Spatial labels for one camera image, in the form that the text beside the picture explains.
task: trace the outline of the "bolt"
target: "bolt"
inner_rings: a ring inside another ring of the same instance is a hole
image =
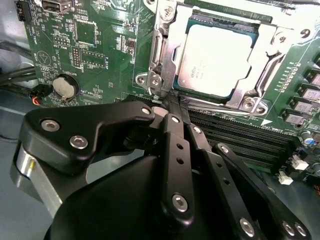
[[[300,32],[301,38],[306,39],[307,37],[310,36],[311,31],[309,29],[303,29]]]
[[[249,236],[249,237],[253,237],[255,235],[255,229],[252,227],[252,225],[250,224],[250,222],[248,222],[245,218],[241,218],[240,219],[240,226],[242,228],[242,230]]]
[[[273,37],[273,43],[274,44],[283,44],[287,40],[287,37],[283,31],[278,32],[274,37]]]
[[[280,37],[280,38],[279,38],[280,43],[284,43],[286,39],[287,39],[287,38],[286,38],[285,36]]]
[[[302,226],[300,226],[299,223],[296,222],[294,226],[302,236],[307,236],[306,231],[302,228]]]
[[[41,122],[41,127],[48,132],[56,132],[60,129],[59,123],[52,119],[47,119]]]
[[[180,121],[179,121],[179,119],[178,119],[178,118],[176,118],[175,116],[173,116],[171,119],[172,119],[172,121],[174,121],[175,123],[180,122]]]
[[[175,11],[171,6],[165,6],[162,11],[160,11],[160,17],[162,20],[169,22],[175,17]]]
[[[225,146],[221,147],[222,151],[225,152],[226,154],[229,152],[228,148],[226,148]]]
[[[87,139],[85,137],[79,136],[79,135],[71,137],[69,142],[70,142],[70,145],[72,147],[74,147],[75,149],[81,150],[81,149],[85,149],[88,146]]]
[[[194,126],[194,127],[193,127],[193,130],[195,130],[195,132],[196,132],[197,134],[200,134],[200,133],[201,133],[200,128],[198,128],[197,126]]]
[[[146,109],[145,107],[142,108],[142,112],[144,112],[145,114],[151,114],[149,109]]]
[[[142,78],[142,77],[138,77],[138,79],[136,80],[136,82],[138,84],[144,84],[145,83],[145,80]]]
[[[153,79],[152,83],[156,86],[159,85],[159,79]]]
[[[286,232],[290,235],[290,236],[294,236],[295,235],[295,231],[293,230],[293,228],[285,221],[282,222],[282,226],[284,228],[284,230],[286,230]]]
[[[252,109],[255,104],[256,104],[256,102],[251,98],[246,98],[242,102],[242,106],[247,110]]]
[[[172,204],[179,212],[184,213],[188,210],[187,200],[179,194],[172,196]]]
[[[266,109],[265,109],[264,107],[259,107],[259,108],[256,110],[256,112],[257,112],[258,114],[263,114],[265,111],[266,111]]]

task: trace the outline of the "metal plate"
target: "metal plate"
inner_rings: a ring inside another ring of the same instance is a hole
[[[193,25],[178,77],[180,87],[227,97],[250,69],[252,38],[217,27]]]

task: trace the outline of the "cpu socket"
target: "cpu socket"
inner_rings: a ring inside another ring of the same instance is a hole
[[[298,17],[257,2],[211,2],[261,17],[156,1],[156,8],[150,6],[155,24],[148,72],[138,74],[135,82],[155,101],[176,90],[190,109],[264,115],[268,105],[262,98],[297,43]]]

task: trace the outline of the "white connector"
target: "white connector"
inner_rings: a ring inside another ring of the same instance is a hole
[[[295,170],[306,170],[309,164],[300,159],[297,155],[292,156],[291,165]]]
[[[291,177],[287,176],[283,171],[279,171],[279,183],[282,185],[290,185],[294,181]]]

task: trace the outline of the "connector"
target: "connector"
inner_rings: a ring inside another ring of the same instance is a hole
[[[291,177],[287,176],[283,171],[279,171],[278,180],[279,180],[279,183],[282,185],[290,185],[294,181]]]
[[[20,22],[31,22],[32,15],[30,11],[30,5],[26,1],[14,1],[16,14]]]
[[[31,96],[38,97],[38,99],[49,96],[54,91],[52,85],[38,84],[29,93]]]
[[[309,164],[300,159],[297,155],[292,156],[291,165],[295,170],[306,170]]]
[[[42,8],[46,12],[64,14],[72,10],[72,1],[70,0],[42,0]]]

